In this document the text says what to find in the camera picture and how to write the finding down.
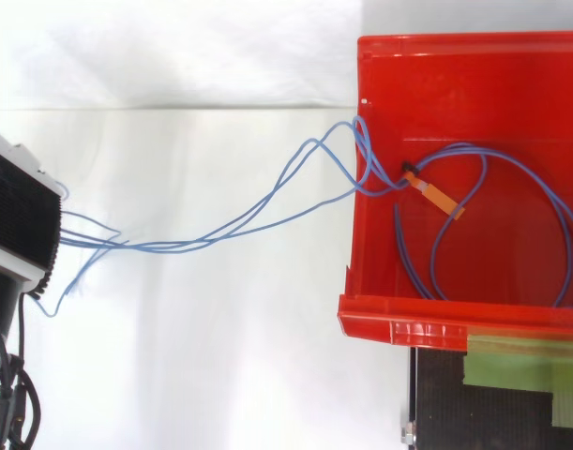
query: black pegboard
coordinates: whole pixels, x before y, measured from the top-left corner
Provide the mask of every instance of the black pegboard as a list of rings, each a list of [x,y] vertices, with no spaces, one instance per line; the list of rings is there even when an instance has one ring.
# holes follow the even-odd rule
[[[466,386],[462,352],[420,349],[418,450],[573,450],[573,429],[552,427],[552,394]]]

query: coiled blue cable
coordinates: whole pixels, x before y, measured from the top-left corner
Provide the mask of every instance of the coiled blue cable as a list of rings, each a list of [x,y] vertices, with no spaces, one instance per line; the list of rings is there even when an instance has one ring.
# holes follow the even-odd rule
[[[357,149],[359,151],[359,154],[366,161],[365,171],[358,181],[355,179],[355,177],[352,174],[350,174],[346,170],[346,168],[340,162],[338,157],[336,157],[336,155],[334,155],[334,153],[325,144],[325,141],[327,140],[327,138],[337,128],[340,128],[340,127],[347,127],[353,132],[355,143],[356,143]],[[269,201],[271,201],[271,199],[274,197],[274,195],[280,189],[282,189],[290,180],[292,180],[293,177],[295,177],[295,175],[298,173],[300,168],[305,164],[307,159],[319,148],[321,148],[324,152],[326,152],[328,154],[328,156],[334,161],[334,163],[337,165],[337,167],[340,169],[340,171],[344,174],[344,176],[348,179],[348,181],[353,185],[353,188],[344,192],[343,194],[340,194],[337,197],[334,197],[332,199],[329,199],[329,200],[326,200],[323,202],[319,202],[318,204],[312,206],[311,208],[308,208],[308,209],[306,209],[306,210],[304,210],[298,214],[295,214],[293,216],[287,217],[285,219],[282,219],[282,220],[279,220],[279,221],[276,221],[276,222],[273,222],[273,223],[270,223],[267,225],[256,227],[256,228],[253,228],[250,230],[242,230],[246,225],[248,225],[252,220],[254,220],[263,211],[263,209],[267,206]],[[558,297],[555,301],[555,306],[558,306],[566,294],[569,280],[571,279],[571,270],[572,270],[571,242],[570,242],[570,237],[569,237],[569,231],[567,229],[565,217],[563,214],[563,212],[565,212],[570,217],[570,220],[573,223],[573,213],[571,212],[571,210],[563,203],[563,201],[561,201],[561,199],[539,177],[537,177],[537,175],[535,175],[535,173],[530,171],[526,166],[521,164],[519,161],[517,161],[513,157],[510,157],[506,154],[503,154],[501,152],[497,152],[497,151],[492,150],[492,149],[477,147],[477,146],[474,146],[470,143],[465,143],[465,142],[452,144],[452,145],[449,145],[448,147],[445,147],[441,151],[436,152],[436,153],[422,159],[416,165],[416,167],[418,167],[419,169],[423,169],[435,159],[447,158],[447,157],[451,157],[451,156],[455,156],[455,155],[479,155],[481,157],[482,163],[483,163],[482,164],[483,171],[482,171],[482,175],[480,176],[480,179],[478,180],[478,182],[474,186],[474,188],[470,191],[470,193],[465,197],[465,199],[462,202],[460,202],[460,205],[458,206],[458,208],[463,207],[464,204],[469,202],[470,199],[479,190],[480,186],[484,182],[484,177],[486,176],[487,167],[488,167],[485,156],[503,158],[503,159],[509,160],[510,162],[518,165],[521,169],[523,169],[530,176],[532,176],[536,180],[536,182],[545,190],[548,197],[551,199],[551,202],[553,204],[555,212],[557,213],[557,216],[559,217],[560,223],[562,225],[562,229],[564,231],[564,236],[565,236],[565,249],[566,249],[566,255],[567,255],[566,276],[565,276],[564,286],[562,287],[562,290],[561,290],[560,294],[558,295]],[[296,165],[294,165],[294,163],[299,159],[299,157],[301,157],[299,162]],[[371,174],[376,176],[377,179],[379,179],[380,181],[382,181],[385,184],[384,189],[378,190],[378,191],[372,191],[372,190],[368,190],[364,187],[364,185],[369,180],[369,176]],[[131,249],[131,250],[143,251],[143,252],[148,252],[148,253],[158,253],[158,254],[187,253],[187,252],[196,251],[196,250],[200,250],[202,248],[209,247],[209,246],[216,244],[217,242],[225,240],[225,239],[232,239],[232,238],[235,238],[238,236],[256,233],[256,232],[260,232],[263,230],[267,230],[267,229],[276,227],[278,225],[289,222],[291,220],[295,220],[296,218],[303,217],[304,215],[306,215],[306,214],[308,214],[308,213],[310,213],[310,212],[312,212],[312,211],[314,211],[314,210],[316,210],[316,209],[318,209],[324,205],[338,202],[339,200],[342,200],[342,199],[350,196],[351,194],[355,193],[356,191],[359,191],[360,193],[362,193],[364,195],[375,197],[375,196],[385,195],[386,193],[391,192],[392,190],[400,190],[400,189],[406,188],[407,186],[409,186],[409,185],[406,182],[406,180],[401,178],[398,182],[393,182],[391,180],[391,178],[387,175],[384,168],[382,167],[382,165],[380,164],[377,157],[375,156],[375,154],[372,151],[367,125],[361,117],[359,117],[359,116],[355,117],[351,123],[344,122],[344,121],[337,122],[337,124],[332,126],[325,133],[325,135],[322,137],[322,139],[317,140],[317,139],[311,138],[311,139],[304,141],[303,144],[301,144],[301,146],[299,147],[299,149],[294,153],[293,157],[287,162],[286,166],[284,167],[283,171],[281,172],[281,174],[280,174],[276,184],[272,188],[272,190],[267,195],[265,195],[262,199],[260,199],[257,203],[255,203],[247,212],[245,212],[244,214],[242,214],[242,215],[236,217],[235,219],[229,221],[228,223],[222,225],[221,227],[215,229],[214,231],[209,232],[209,233],[207,233],[207,234],[205,234],[205,235],[203,235],[197,239],[185,240],[185,241],[152,241],[152,242],[144,242],[144,243],[140,243],[140,244],[129,244],[128,243],[129,241],[117,242],[116,239],[121,234],[118,230],[113,229],[111,227],[108,227],[108,226],[102,224],[101,222],[98,222],[98,221],[96,221],[96,220],[94,220],[88,216],[81,215],[79,213],[64,211],[64,215],[74,216],[77,218],[82,218],[82,219],[88,220],[88,221],[95,223],[95,224],[99,225],[100,227],[106,229],[107,231],[112,232],[113,235],[108,239],[103,239],[103,238],[99,238],[99,237],[95,237],[95,236],[90,236],[88,234],[67,230],[65,228],[62,229],[63,236],[61,237],[61,241],[60,241],[61,244],[76,247],[76,248],[92,248],[95,250],[95,253],[91,256],[91,258],[86,262],[86,264],[78,272],[76,277],[68,284],[68,286],[64,290],[61,298],[57,302],[54,313],[48,313],[40,303],[38,303],[38,306],[42,309],[42,312],[44,312],[48,317],[54,317],[58,313],[61,302],[71,292],[71,290],[75,287],[75,285],[78,283],[80,277],[85,272],[87,272],[87,270],[94,263],[99,261],[103,256],[105,256],[111,250]],[[68,189],[66,187],[63,187],[63,188],[67,192],[67,197],[68,197],[68,194],[69,194]],[[432,281],[432,284],[434,286],[436,293],[438,293],[438,295],[441,298],[445,298],[445,294],[443,293],[442,289],[438,285],[436,275],[435,275],[434,266],[435,266],[436,252],[437,252],[438,246],[440,244],[440,241],[442,240],[442,237],[445,234],[446,230],[449,228],[449,226],[452,222],[452,217],[454,217],[454,216],[455,216],[455,214],[451,215],[447,219],[445,224],[443,225],[443,228],[440,230],[439,235],[438,235],[437,239],[435,240],[434,245],[432,247],[432,253],[430,254],[430,278],[431,278],[431,281]],[[418,290],[418,292],[422,296],[424,296],[425,298],[434,298],[434,296],[432,295],[430,290],[422,283],[421,279],[417,275],[417,273],[413,267],[413,264],[409,258],[407,248],[406,248],[405,242],[404,242],[404,234],[403,234],[402,228],[400,226],[400,212],[399,212],[399,209],[396,205],[395,205],[394,217],[395,217],[395,224],[396,224],[397,246],[398,246],[399,251],[400,251],[401,260],[403,261],[403,266],[405,267],[405,270],[409,274],[409,277],[411,278],[411,280],[412,280],[415,288]]]

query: orange tape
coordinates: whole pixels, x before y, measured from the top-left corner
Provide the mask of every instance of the orange tape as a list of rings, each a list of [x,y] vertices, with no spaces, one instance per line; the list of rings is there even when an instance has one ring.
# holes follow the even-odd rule
[[[415,175],[413,175],[412,172],[407,172],[403,175],[403,177],[409,182],[411,186],[418,189],[424,197],[445,211],[448,215],[453,214],[453,211],[455,211],[455,208],[457,208],[457,202],[455,202],[434,185],[430,185],[425,181],[420,180]],[[465,211],[465,208],[461,208],[458,211],[458,213],[455,215],[455,220],[461,217],[463,211]]]

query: red storage bin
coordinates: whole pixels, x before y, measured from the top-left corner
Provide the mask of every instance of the red storage bin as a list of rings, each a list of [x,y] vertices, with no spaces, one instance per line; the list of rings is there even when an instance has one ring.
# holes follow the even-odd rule
[[[573,32],[362,37],[358,111],[393,179],[450,143],[508,153],[573,210]],[[365,161],[357,159],[360,177]],[[450,157],[420,177],[456,201],[474,185],[479,157]],[[384,185],[371,178],[369,188]],[[354,238],[339,320],[345,334],[393,344],[466,350],[469,334],[573,340],[573,278],[549,199],[517,167],[489,157],[483,187],[443,239],[436,263],[450,301],[419,298],[397,251],[400,206],[415,268],[431,287],[432,243],[445,213],[412,188],[357,192]]]

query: white backdrop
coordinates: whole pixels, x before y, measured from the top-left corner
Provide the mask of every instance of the white backdrop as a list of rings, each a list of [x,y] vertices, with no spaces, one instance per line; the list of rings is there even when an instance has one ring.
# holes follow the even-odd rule
[[[366,34],[573,29],[573,0],[0,0],[0,109],[354,106]]]
[[[354,106],[359,36],[531,29],[573,29],[573,0],[0,0],[0,109]],[[182,238],[353,114],[16,111],[0,132],[70,186],[68,209]],[[332,143],[353,168],[350,136]],[[315,157],[260,223],[346,188]],[[57,319],[28,305],[36,448],[401,449],[406,349],[336,319],[352,207],[182,257],[114,254]],[[62,250],[48,308],[86,258]]]
[[[0,112],[0,132],[68,184],[67,210],[134,241],[188,239],[249,209],[300,143],[353,115]],[[352,169],[350,132],[329,143]],[[318,152],[251,225],[349,188]],[[199,252],[117,252],[56,318],[27,304],[26,368],[43,414],[36,448],[401,449],[407,349],[346,337],[336,317],[352,216],[349,198]],[[46,308],[89,253],[61,248]]]

